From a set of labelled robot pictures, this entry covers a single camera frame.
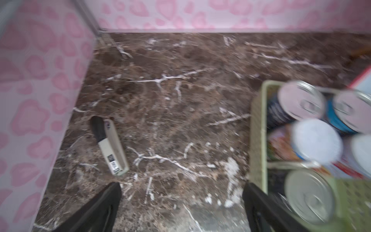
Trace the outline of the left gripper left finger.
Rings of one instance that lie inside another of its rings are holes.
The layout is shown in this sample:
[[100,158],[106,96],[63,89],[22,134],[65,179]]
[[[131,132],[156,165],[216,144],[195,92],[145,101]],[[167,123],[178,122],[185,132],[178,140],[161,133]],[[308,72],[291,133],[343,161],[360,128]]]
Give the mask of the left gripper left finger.
[[111,232],[121,197],[120,184],[111,182],[54,231]]

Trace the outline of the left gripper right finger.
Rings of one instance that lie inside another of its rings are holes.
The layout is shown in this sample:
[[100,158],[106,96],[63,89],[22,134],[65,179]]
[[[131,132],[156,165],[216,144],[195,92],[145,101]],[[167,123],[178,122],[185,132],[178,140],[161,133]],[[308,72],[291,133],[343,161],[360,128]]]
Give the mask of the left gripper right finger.
[[268,197],[258,186],[247,182],[243,203],[252,232],[307,232],[287,211]]

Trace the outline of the dark tomato can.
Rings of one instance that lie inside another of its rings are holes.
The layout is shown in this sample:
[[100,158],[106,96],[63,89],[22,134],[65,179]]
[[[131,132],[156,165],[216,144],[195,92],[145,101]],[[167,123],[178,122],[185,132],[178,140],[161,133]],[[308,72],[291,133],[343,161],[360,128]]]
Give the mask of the dark tomato can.
[[328,223],[335,213],[335,196],[330,185],[308,169],[270,170],[268,196],[308,223]]

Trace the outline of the beige black stapler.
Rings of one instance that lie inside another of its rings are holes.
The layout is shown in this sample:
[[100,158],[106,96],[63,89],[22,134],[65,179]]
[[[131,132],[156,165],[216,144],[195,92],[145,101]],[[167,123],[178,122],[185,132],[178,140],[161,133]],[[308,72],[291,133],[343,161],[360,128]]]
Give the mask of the beige black stapler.
[[114,122],[99,116],[89,120],[90,129],[100,147],[103,157],[114,176],[122,176],[129,171],[129,164],[120,142]]

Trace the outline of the green perforated plastic basket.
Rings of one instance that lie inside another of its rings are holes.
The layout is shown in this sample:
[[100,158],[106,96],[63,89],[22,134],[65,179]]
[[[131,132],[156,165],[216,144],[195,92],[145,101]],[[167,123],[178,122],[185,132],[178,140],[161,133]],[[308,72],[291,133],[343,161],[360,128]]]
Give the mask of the green perforated plastic basket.
[[[250,182],[268,194],[267,167],[267,101],[283,82],[266,80],[251,105],[250,126]],[[298,219],[310,231],[319,232],[369,232],[371,230],[371,182],[362,179],[324,178],[334,191],[335,221],[327,226],[311,225]]]

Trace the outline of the yellow white-lid can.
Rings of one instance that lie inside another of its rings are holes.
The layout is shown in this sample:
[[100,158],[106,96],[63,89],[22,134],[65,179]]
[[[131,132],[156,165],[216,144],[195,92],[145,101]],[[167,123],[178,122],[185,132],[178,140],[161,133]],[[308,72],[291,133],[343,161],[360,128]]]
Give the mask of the yellow white-lid can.
[[319,119],[296,121],[267,134],[269,161],[311,161],[328,165],[341,158],[343,148],[339,133]]

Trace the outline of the red white-lid can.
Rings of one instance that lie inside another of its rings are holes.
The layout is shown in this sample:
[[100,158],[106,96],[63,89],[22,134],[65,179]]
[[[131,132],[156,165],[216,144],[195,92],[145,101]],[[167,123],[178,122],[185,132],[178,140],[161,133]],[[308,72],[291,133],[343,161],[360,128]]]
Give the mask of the red white-lid can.
[[356,134],[343,140],[340,159],[326,166],[331,176],[337,179],[371,179],[371,136]]

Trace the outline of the blue tin can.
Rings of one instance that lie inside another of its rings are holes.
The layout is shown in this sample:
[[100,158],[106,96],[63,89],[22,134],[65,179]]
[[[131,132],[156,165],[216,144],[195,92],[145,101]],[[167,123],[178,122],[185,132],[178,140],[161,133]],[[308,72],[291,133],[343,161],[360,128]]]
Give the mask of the blue tin can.
[[325,111],[325,97],[315,86],[304,81],[290,81],[268,100],[267,129],[304,119],[322,119]]
[[371,133],[371,96],[342,90],[327,102],[325,121],[341,135]]

